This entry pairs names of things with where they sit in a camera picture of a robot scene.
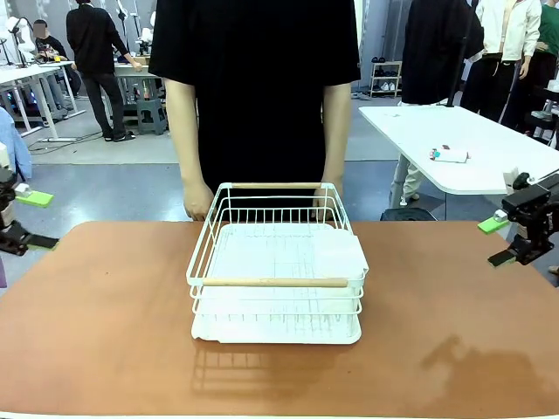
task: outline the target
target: green shirt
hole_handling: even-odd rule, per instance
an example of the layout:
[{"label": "green shirt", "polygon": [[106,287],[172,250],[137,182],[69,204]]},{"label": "green shirt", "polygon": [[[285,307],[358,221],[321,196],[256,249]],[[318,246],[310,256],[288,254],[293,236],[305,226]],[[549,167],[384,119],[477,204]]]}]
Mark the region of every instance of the green shirt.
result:
[{"label": "green shirt", "polygon": [[548,45],[546,52],[559,55],[559,9],[546,4],[542,6],[540,41]]}]

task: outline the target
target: hand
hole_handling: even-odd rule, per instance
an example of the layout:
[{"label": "hand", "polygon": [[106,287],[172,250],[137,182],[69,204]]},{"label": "hand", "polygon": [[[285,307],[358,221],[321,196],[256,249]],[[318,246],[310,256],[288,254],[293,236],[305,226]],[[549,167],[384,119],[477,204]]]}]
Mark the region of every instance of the hand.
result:
[{"label": "hand", "polygon": [[[338,195],[340,196],[340,198],[342,198],[343,195],[343,186],[342,186],[342,179],[335,179],[333,181],[330,180],[322,180],[323,183],[333,183],[335,186],[335,189],[338,191]],[[316,219],[318,221],[327,221],[327,220],[332,220],[334,219],[334,215],[335,215],[335,208],[337,205],[337,202],[335,200],[335,194],[333,190],[330,189],[317,189],[314,192],[314,196],[316,196],[316,198],[313,200],[313,206],[315,208],[319,208],[319,210],[317,212],[314,213],[314,215],[316,216]],[[325,203],[324,201],[326,200],[326,210],[324,210],[324,206]]]},{"label": "hand", "polygon": [[538,51],[547,51],[548,48],[549,48],[549,45],[547,45],[545,42],[542,42],[542,41],[538,42],[535,45],[535,49],[538,50]]},{"label": "hand", "polygon": [[143,72],[143,65],[141,65],[137,61],[135,61],[132,66],[136,72]]},{"label": "hand", "polygon": [[204,182],[192,183],[184,188],[186,215],[194,221],[204,221],[210,212],[213,192]]},{"label": "hand", "polygon": [[524,64],[522,64],[522,67],[521,67],[520,80],[525,79],[526,76],[528,76],[528,70],[529,69],[530,69],[530,63],[524,61]]}]

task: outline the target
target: white shirt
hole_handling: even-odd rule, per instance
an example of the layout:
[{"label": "white shirt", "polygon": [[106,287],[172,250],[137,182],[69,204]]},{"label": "white shirt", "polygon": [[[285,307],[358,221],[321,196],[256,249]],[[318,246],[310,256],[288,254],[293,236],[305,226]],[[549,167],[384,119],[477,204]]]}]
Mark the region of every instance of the white shirt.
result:
[{"label": "white shirt", "polygon": [[476,13],[485,31],[485,53],[502,52],[503,61],[532,57],[540,37],[542,5],[540,0],[480,0]]}]

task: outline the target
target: dish rack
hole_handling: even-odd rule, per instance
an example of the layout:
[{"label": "dish rack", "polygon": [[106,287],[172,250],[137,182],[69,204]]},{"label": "dish rack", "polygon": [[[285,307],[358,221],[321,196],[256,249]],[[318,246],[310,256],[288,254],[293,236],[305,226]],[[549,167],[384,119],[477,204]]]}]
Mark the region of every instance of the dish rack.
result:
[{"label": "dish rack", "polygon": [[[282,192],[247,196],[235,189]],[[286,196],[287,189],[308,193]],[[278,208],[286,199],[301,206]],[[251,206],[255,200],[258,208]],[[333,184],[224,183],[186,274],[192,336],[222,343],[355,343],[368,271]]]}]

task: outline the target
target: floor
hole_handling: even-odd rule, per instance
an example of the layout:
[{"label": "floor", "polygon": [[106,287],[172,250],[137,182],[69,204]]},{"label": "floor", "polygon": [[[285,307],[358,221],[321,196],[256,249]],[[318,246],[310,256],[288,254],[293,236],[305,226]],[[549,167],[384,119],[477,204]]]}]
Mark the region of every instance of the floor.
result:
[{"label": "floor", "polygon": [[[396,150],[359,114],[358,107],[396,103],[394,99],[353,101],[343,198],[352,221],[380,219],[388,206],[397,158]],[[80,101],[79,107],[88,109],[88,103]],[[96,133],[93,114],[88,111],[57,124],[60,136]],[[48,131],[42,130],[25,137],[36,150],[30,184],[35,190],[54,194],[55,199],[48,209],[17,204],[17,218],[28,230],[62,237],[74,226],[93,220],[187,220],[176,157],[166,134],[141,136],[122,144],[98,139],[63,148],[36,143],[46,135]],[[414,205],[429,210],[439,220],[481,221],[496,209],[482,196],[445,196],[429,182],[424,183],[420,194],[420,201]],[[126,246],[125,237],[122,245]],[[17,282],[44,254],[30,251],[23,258],[2,255],[9,284]],[[534,264],[553,285],[557,285],[556,278],[547,273],[547,267],[556,264],[557,259],[557,253],[551,252]]]},{"label": "floor", "polygon": [[[389,161],[397,159],[396,149],[389,144],[358,111],[360,106],[394,106],[394,98],[353,100],[354,108],[346,161]],[[147,134],[136,140],[119,144],[105,143],[101,138],[88,136],[99,132],[87,100],[77,106],[86,113],[56,124],[59,137],[84,138],[79,144],[38,143],[49,137],[50,130],[42,129],[24,138],[33,152],[35,164],[150,164],[177,163],[175,149],[169,134]]]}]

